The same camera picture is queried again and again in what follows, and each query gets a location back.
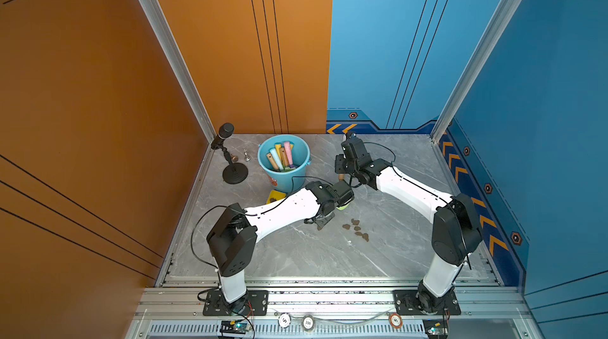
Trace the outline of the light blue trowel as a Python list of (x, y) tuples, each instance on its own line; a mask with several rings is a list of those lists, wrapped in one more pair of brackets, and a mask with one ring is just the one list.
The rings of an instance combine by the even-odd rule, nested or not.
[(283, 163), (280, 157), (279, 152), (277, 151), (277, 149), (272, 148), (270, 150), (270, 155), (272, 155), (273, 161), (274, 161), (274, 167), (276, 168), (277, 171), (284, 171), (284, 167), (283, 167)]

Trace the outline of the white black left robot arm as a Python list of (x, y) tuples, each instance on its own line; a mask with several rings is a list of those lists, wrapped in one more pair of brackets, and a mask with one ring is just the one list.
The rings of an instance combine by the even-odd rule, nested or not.
[(270, 204), (225, 207), (207, 235), (207, 244), (218, 266), (223, 302), (229, 307), (245, 303), (245, 269), (258, 242), (299, 221), (323, 228), (336, 209), (347, 206), (353, 199), (352, 188), (344, 181), (334, 185), (315, 181)]

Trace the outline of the green trowel brown handle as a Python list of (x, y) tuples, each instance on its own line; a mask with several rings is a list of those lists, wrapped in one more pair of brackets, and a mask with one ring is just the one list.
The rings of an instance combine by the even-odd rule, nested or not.
[(284, 146), (283, 146), (283, 150), (282, 150), (282, 155), (283, 155), (283, 160), (281, 160), (281, 161), (282, 161), (282, 163), (283, 163), (283, 167), (284, 167), (285, 169), (289, 169), (289, 168), (290, 168), (290, 165), (289, 165), (289, 162), (288, 162), (288, 157), (287, 157), (287, 153), (286, 153), (286, 151), (285, 151)]

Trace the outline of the yellow trowel wooden handle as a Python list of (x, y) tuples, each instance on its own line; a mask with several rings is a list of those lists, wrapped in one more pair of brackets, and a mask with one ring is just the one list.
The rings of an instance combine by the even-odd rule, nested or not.
[(276, 202), (276, 201), (281, 201), (281, 200), (283, 200), (283, 199), (284, 199), (286, 196), (287, 196), (287, 195), (286, 195), (286, 193), (282, 193), (282, 192), (277, 191), (277, 190), (272, 190), (272, 191), (269, 193), (269, 197), (268, 197), (268, 199), (267, 199), (267, 201), (266, 201), (266, 204), (272, 204), (272, 203), (274, 203), (274, 202)]

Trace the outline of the purple trowel pink handle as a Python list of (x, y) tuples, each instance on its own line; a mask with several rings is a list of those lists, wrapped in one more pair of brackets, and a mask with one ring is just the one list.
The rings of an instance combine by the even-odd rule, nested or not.
[(284, 142), (283, 149), (285, 152), (286, 159), (288, 161), (288, 166), (290, 168), (294, 168), (295, 165), (294, 165), (293, 156), (292, 156), (291, 143), (288, 141)]

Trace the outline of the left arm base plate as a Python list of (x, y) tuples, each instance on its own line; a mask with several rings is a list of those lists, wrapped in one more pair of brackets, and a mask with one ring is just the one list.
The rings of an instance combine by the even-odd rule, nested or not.
[(218, 288), (214, 288), (199, 292), (197, 299), (203, 304), (204, 316), (266, 316), (269, 307), (267, 290), (248, 290), (244, 296), (228, 303), (223, 293)]

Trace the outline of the green trowel wooden handle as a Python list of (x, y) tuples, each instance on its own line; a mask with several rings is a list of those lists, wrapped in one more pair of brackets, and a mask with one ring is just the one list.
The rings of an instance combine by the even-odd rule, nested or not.
[(345, 181), (345, 174), (338, 174), (338, 182), (334, 185), (334, 190), (337, 193), (337, 209), (344, 210), (353, 198), (353, 192)]
[(272, 169), (274, 169), (274, 171), (279, 171), (280, 168), (278, 167), (277, 162), (275, 161), (274, 157), (272, 156), (272, 154), (269, 152), (266, 154), (267, 159), (269, 160)]

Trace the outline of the green trowel yellow blue handle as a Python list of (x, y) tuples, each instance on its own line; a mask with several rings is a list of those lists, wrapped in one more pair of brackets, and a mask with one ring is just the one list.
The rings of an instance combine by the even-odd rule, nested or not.
[(289, 146), (286, 147), (288, 162), (289, 162), (289, 165), (291, 168), (295, 167), (294, 160), (293, 160), (293, 147), (294, 147), (293, 144), (289, 144)]

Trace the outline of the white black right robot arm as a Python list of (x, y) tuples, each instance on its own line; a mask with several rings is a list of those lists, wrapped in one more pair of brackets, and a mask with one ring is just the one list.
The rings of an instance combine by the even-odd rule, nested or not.
[(392, 162), (373, 159), (355, 133), (346, 134), (341, 147), (343, 153), (335, 161), (338, 174), (348, 174), (361, 185), (397, 198), (432, 224), (435, 255), (418, 285), (415, 304), (426, 315), (443, 313), (464, 264), (483, 242), (480, 215), (472, 198), (465, 193), (440, 192), (401, 172)]

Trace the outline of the lime trowel yellow handle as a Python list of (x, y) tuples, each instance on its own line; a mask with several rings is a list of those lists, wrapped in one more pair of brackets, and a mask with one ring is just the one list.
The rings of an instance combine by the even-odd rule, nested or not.
[(281, 144), (275, 145), (275, 151), (276, 151), (277, 155), (279, 156), (280, 160), (283, 160), (282, 150), (283, 150), (283, 146)]

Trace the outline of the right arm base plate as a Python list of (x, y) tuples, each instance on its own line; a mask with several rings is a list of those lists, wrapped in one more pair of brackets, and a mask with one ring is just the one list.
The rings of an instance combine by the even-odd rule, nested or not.
[(454, 288), (445, 296), (436, 297), (430, 291), (395, 290), (394, 307), (399, 315), (450, 315), (458, 316), (462, 310)]

